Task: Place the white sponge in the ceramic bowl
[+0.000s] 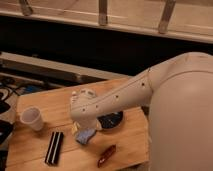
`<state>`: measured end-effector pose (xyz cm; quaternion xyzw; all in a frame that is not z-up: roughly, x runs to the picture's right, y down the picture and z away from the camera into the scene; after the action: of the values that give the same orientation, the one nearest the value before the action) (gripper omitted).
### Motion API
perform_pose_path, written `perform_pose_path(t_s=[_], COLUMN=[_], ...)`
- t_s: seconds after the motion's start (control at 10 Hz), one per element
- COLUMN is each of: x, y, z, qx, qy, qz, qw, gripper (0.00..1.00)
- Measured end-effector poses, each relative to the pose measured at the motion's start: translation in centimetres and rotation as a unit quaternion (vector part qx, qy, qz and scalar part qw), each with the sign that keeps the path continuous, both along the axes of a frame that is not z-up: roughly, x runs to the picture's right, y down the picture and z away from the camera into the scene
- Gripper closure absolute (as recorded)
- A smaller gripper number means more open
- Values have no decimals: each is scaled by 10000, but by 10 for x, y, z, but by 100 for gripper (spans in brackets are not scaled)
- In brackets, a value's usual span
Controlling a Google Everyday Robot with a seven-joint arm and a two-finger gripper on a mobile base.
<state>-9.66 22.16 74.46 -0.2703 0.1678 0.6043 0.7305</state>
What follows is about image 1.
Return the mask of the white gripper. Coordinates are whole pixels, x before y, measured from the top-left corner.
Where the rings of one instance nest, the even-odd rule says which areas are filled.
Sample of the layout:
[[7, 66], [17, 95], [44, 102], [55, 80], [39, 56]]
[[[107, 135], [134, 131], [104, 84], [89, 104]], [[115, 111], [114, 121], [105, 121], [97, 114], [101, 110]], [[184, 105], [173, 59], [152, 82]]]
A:
[[81, 131], [89, 129], [98, 131], [100, 129], [100, 122], [97, 119], [83, 119], [78, 121], [78, 125]]

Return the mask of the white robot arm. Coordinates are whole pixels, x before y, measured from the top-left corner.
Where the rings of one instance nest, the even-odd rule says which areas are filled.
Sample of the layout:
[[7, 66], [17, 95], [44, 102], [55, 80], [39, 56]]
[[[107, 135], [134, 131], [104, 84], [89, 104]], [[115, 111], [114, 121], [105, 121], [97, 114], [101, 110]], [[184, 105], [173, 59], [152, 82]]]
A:
[[213, 73], [213, 55], [189, 52], [154, 65], [100, 96], [82, 89], [71, 103], [70, 117], [81, 129], [95, 128], [97, 118], [128, 108], [148, 105], [167, 80], [188, 73]]

